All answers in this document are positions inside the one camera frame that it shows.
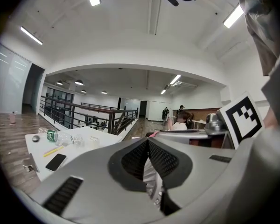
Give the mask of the grey table clamp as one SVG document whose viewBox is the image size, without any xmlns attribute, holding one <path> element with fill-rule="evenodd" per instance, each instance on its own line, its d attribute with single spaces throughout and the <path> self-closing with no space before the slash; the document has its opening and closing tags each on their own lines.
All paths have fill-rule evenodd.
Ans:
<svg viewBox="0 0 280 224">
<path fill-rule="evenodd" d="M 31 170 L 34 170 L 35 172 L 39 173 L 39 168 L 37 167 L 37 164 L 33 158 L 33 155 L 29 153 L 28 158 L 24 159 L 22 161 L 22 165 L 24 168 L 27 169 L 27 172 L 30 172 Z"/>
</svg>

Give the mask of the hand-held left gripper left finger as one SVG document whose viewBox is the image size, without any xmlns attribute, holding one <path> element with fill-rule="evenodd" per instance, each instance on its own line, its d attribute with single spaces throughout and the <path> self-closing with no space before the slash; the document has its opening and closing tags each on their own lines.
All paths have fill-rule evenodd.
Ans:
<svg viewBox="0 0 280 224">
<path fill-rule="evenodd" d="M 145 138 L 88 151 L 32 193 L 48 224 L 149 224 L 164 217 L 135 171 L 146 163 Z"/>
</svg>

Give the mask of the small white box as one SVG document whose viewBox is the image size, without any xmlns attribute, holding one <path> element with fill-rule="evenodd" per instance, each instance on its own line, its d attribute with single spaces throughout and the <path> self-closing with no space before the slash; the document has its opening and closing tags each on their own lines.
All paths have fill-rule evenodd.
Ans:
<svg viewBox="0 0 280 224">
<path fill-rule="evenodd" d="M 91 137 L 89 138 L 89 144 L 90 144 L 92 147 L 98 148 L 98 147 L 100 147 L 100 140 L 99 140 L 99 138 L 96 138 L 96 137 L 91 136 Z"/>
</svg>

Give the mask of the black smartphone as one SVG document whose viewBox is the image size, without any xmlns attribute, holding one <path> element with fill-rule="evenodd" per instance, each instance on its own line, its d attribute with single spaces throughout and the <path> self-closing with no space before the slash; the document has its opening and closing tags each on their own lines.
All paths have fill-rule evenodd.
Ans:
<svg viewBox="0 0 280 224">
<path fill-rule="evenodd" d="M 45 166 L 46 169 L 55 172 L 64 163 L 67 156 L 63 154 L 57 154 L 54 158 Z"/>
</svg>

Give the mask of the yellow pencil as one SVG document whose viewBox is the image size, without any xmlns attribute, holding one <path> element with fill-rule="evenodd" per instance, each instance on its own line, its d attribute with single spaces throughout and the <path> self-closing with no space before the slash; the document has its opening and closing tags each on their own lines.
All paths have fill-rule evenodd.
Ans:
<svg viewBox="0 0 280 224">
<path fill-rule="evenodd" d="M 57 151 L 59 151 L 59 150 L 61 150 L 61 149 L 63 149 L 63 148 L 64 148 L 64 146 L 58 146 L 58 147 L 56 147 L 55 149 L 52 149 L 52 150 L 46 152 L 46 153 L 43 155 L 43 157 L 47 157 L 47 156 L 49 156 L 49 155 L 51 155 L 51 154 L 53 154 L 53 153 L 55 153 L 55 152 L 57 152 Z"/>
</svg>

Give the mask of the person's olive shirt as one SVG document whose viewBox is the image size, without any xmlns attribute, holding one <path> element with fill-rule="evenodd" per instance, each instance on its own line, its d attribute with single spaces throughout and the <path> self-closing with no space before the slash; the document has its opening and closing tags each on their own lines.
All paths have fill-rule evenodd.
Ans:
<svg viewBox="0 0 280 224">
<path fill-rule="evenodd" d="M 239 0 L 239 5 L 256 45 L 263 75 L 269 76 L 280 56 L 280 18 L 273 0 Z"/>
</svg>

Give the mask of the black office chair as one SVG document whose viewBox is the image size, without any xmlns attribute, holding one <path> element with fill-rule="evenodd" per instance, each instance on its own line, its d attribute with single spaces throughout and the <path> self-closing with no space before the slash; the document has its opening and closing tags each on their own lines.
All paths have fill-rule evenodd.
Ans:
<svg viewBox="0 0 280 224">
<path fill-rule="evenodd" d="M 194 122 L 193 122 L 194 114 L 190 113 L 186 120 L 187 129 L 194 129 Z"/>
</svg>

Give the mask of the person's right forearm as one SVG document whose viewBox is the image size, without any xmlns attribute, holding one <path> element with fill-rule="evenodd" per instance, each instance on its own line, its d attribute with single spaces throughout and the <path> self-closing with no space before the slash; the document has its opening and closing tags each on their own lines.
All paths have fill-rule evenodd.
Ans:
<svg viewBox="0 0 280 224">
<path fill-rule="evenodd" d="M 265 118 L 263 119 L 263 122 L 264 122 L 265 128 L 278 126 L 278 121 L 277 121 L 275 114 L 271 107 L 268 109 L 268 112 L 267 112 Z"/>
</svg>

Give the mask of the black metal railing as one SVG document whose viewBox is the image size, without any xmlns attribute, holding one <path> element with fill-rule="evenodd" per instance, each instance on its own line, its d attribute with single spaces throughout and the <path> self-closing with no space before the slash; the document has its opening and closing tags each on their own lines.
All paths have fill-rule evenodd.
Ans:
<svg viewBox="0 0 280 224">
<path fill-rule="evenodd" d="M 136 121 L 139 109 L 118 109 L 88 103 L 74 104 L 50 97 L 41 96 L 40 112 L 53 124 L 66 129 L 90 127 L 109 134 L 119 135 Z"/>
</svg>

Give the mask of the frosted glass partition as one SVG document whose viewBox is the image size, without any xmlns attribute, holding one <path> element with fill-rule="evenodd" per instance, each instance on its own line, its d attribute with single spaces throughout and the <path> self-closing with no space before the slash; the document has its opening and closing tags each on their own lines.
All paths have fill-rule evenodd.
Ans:
<svg viewBox="0 0 280 224">
<path fill-rule="evenodd" d="M 22 113 L 26 80 L 32 62 L 0 44 L 0 113 Z"/>
</svg>

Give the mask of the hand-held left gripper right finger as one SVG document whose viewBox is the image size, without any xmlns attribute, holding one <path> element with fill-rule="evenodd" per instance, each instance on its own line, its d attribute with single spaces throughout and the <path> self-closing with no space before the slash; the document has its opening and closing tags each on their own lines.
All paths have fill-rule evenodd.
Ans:
<svg viewBox="0 0 280 224">
<path fill-rule="evenodd" d="M 235 154 L 219 149 L 147 139 L 147 155 L 163 180 L 160 211 L 170 214 L 201 196 L 224 172 Z"/>
</svg>

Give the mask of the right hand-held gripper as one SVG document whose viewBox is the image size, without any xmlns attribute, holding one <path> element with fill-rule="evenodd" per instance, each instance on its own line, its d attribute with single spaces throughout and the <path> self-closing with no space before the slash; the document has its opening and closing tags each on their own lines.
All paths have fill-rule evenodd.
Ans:
<svg viewBox="0 0 280 224">
<path fill-rule="evenodd" d="M 209 145 L 209 136 L 227 134 L 237 149 L 244 139 L 256 136 L 264 122 L 249 92 L 207 116 L 205 130 L 160 131 L 155 137 L 189 145 Z"/>
</svg>

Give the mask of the white standing desk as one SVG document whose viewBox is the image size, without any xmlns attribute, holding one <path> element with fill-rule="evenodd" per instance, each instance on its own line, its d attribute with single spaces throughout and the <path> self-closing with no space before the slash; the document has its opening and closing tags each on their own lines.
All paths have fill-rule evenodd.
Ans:
<svg viewBox="0 0 280 224">
<path fill-rule="evenodd" d="M 206 121 L 203 120 L 192 120 L 192 129 L 204 129 Z"/>
</svg>

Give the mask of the clear plastic cup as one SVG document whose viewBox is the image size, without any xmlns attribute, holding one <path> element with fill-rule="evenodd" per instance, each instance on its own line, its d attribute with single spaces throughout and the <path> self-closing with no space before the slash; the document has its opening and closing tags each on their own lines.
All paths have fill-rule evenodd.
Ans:
<svg viewBox="0 0 280 224">
<path fill-rule="evenodd" d="M 77 134 L 76 136 L 74 136 L 73 145 L 77 148 L 84 146 L 84 139 L 83 139 L 82 135 Z"/>
</svg>

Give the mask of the white table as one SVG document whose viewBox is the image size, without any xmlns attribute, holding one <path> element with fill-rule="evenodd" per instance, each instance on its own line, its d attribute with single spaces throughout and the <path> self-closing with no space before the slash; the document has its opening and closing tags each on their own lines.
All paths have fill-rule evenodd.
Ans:
<svg viewBox="0 0 280 224">
<path fill-rule="evenodd" d="M 25 141 L 28 149 L 28 153 L 31 153 L 33 155 L 33 158 L 37 164 L 37 167 L 39 168 L 39 173 L 36 173 L 39 180 L 42 182 L 46 178 L 48 178 L 51 174 L 53 174 L 52 171 L 48 170 L 45 168 L 45 166 L 56 156 L 57 154 L 63 154 L 66 155 L 67 158 L 64 161 L 64 163 L 60 166 L 63 167 L 81 154 L 97 149 L 96 147 L 92 147 L 89 144 L 89 138 L 91 136 L 99 138 L 100 140 L 100 147 L 106 147 L 109 145 L 113 145 L 115 143 L 121 142 L 123 140 L 123 137 L 109 134 L 109 133 L 104 133 L 102 131 L 98 131 L 89 127 L 81 127 L 81 128 L 76 128 L 76 129 L 70 129 L 70 130 L 65 130 L 65 133 L 70 134 L 72 137 L 76 136 L 77 134 L 82 135 L 84 139 L 84 146 L 77 148 L 73 144 L 70 144 L 63 149 L 47 156 L 43 157 L 43 155 L 52 150 L 55 149 L 56 146 L 55 143 L 50 142 L 46 138 L 46 134 L 39 134 L 40 140 L 39 142 L 33 142 L 32 137 L 34 134 L 27 134 L 25 135 Z"/>
</svg>

